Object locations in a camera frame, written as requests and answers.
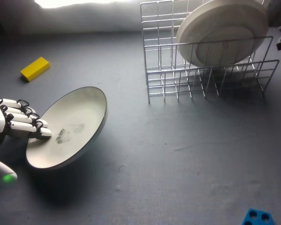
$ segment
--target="tabletop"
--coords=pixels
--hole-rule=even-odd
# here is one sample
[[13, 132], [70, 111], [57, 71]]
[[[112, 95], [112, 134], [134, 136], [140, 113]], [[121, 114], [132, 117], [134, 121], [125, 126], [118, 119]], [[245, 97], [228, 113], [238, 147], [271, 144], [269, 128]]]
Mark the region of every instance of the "tabletop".
[[[140, 33], [0, 38], [0, 97], [43, 114], [83, 86], [107, 96], [109, 114], [79, 160], [56, 171], [25, 161], [27, 140], [6, 138], [0, 160], [18, 182], [0, 187], [0, 225], [230, 225], [247, 210], [281, 225], [281, 52], [265, 99], [210, 94], [148, 104]], [[21, 69], [51, 68], [30, 83]]]

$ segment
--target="dish rack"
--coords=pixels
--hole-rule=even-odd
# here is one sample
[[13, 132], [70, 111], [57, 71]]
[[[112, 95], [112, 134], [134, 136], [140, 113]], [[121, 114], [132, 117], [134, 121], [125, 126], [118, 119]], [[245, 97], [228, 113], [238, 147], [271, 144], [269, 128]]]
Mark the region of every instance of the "dish rack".
[[[163, 96], [165, 100], [167, 95], [176, 95], [179, 101], [182, 94], [190, 95], [192, 99], [196, 92], [202, 92], [206, 97], [211, 90], [218, 96], [235, 90], [257, 90], [264, 95], [279, 64], [279, 60], [266, 60], [273, 37], [177, 44], [176, 33], [182, 21], [200, 6], [194, 3], [193, 0], [162, 0], [140, 5], [149, 103], [152, 96]], [[258, 41], [262, 41], [262, 47], [241, 62], [231, 65], [219, 63], [220, 66], [216, 67], [205, 65], [211, 45], [248, 42], [254, 48]], [[191, 55], [196, 45], [205, 45], [204, 66], [197, 67], [185, 61], [179, 53], [180, 45], [190, 45]]]

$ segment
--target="blue object with holes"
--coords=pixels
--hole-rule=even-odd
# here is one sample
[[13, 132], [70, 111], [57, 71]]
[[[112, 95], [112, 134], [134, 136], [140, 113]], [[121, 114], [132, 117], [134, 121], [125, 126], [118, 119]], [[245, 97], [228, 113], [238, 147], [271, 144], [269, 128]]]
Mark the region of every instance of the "blue object with holes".
[[272, 215], [268, 212], [249, 209], [242, 225], [274, 225]]

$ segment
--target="metal rack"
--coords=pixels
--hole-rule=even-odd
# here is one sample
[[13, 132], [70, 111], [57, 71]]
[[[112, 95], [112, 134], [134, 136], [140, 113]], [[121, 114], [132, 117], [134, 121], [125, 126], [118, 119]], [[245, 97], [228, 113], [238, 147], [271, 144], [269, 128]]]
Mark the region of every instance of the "metal rack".
[[[177, 44], [176, 32], [179, 26], [198, 7], [191, 8], [191, 2], [194, 3], [193, 0], [162, 0], [140, 5], [149, 103], [152, 96], [163, 96], [165, 100], [167, 95], [176, 95], [179, 100], [181, 94], [187, 93], [192, 99], [196, 92], [201, 92], [206, 97], [211, 90], [215, 90], [218, 96], [226, 90], [236, 89], [258, 90], [264, 94], [279, 64], [278, 60], [266, 60], [273, 37]], [[206, 67], [208, 49], [212, 45], [247, 42], [254, 48], [258, 41], [263, 42], [262, 47], [243, 61]], [[178, 50], [180, 45], [190, 46], [191, 57], [193, 47], [205, 45], [207, 50], [204, 66], [197, 67], [185, 61]]]

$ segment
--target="yellow sponge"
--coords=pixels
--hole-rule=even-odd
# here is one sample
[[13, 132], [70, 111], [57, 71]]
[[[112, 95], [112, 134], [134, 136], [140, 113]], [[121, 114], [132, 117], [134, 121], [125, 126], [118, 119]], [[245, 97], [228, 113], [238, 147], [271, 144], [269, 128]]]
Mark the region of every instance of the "yellow sponge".
[[38, 58], [29, 66], [21, 70], [21, 74], [25, 77], [26, 80], [32, 81], [46, 69], [50, 68], [50, 63], [45, 60], [43, 57]]

